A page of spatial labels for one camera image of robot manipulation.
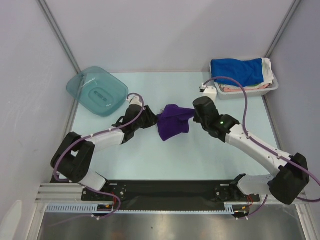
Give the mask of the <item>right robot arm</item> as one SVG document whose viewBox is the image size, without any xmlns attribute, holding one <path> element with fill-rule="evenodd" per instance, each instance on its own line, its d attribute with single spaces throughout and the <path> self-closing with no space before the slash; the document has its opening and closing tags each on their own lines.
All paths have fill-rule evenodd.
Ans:
<svg viewBox="0 0 320 240">
<path fill-rule="evenodd" d="M 201 124 L 211 137 L 241 150 L 268 171 L 267 175 L 238 175 L 230 188 L 234 200 L 242 201 L 251 194 L 272 195 L 279 202 L 290 205 L 310 182 L 306 173 L 307 160 L 300 153 L 290 155 L 264 142 L 252 140 L 238 120 L 219 114 L 215 103 L 207 96 L 194 100 L 193 107 L 194 122 Z"/>
</svg>

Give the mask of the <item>purple microfiber towel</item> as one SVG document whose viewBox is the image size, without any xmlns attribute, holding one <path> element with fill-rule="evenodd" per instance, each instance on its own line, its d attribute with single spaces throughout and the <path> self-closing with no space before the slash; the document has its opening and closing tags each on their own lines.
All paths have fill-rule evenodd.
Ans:
<svg viewBox="0 0 320 240">
<path fill-rule="evenodd" d="M 189 133 L 189 120 L 194 115 L 194 109 L 179 107 L 176 104 L 166 105 L 162 113 L 157 115 L 157 129 L 162 141 Z"/>
</svg>

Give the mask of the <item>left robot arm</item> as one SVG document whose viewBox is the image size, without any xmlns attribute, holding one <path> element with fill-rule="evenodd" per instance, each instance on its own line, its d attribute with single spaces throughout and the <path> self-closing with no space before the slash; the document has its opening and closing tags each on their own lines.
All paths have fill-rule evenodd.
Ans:
<svg viewBox="0 0 320 240">
<path fill-rule="evenodd" d="M 75 132 L 68 133 L 50 165 L 55 173 L 60 173 L 72 183 L 92 189 L 97 199 L 105 200 L 110 195 L 110 187 L 106 185 L 106 178 L 90 169 L 94 153 L 127 143 L 137 130 L 150 128 L 157 121 L 157 116 L 148 105 L 131 104 L 125 115 L 101 134 L 82 137 Z"/>
</svg>

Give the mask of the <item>blue towel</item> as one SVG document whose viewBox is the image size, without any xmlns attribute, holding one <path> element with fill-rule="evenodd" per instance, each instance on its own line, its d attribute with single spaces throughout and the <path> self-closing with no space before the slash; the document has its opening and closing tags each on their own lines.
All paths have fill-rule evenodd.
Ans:
<svg viewBox="0 0 320 240">
<path fill-rule="evenodd" d="M 211 77 L 232 78 L 243 87 L 264 82 L 261 58 L 238 60 L 233 58 L 213 59 L 210 62 Z"/>
</svg>

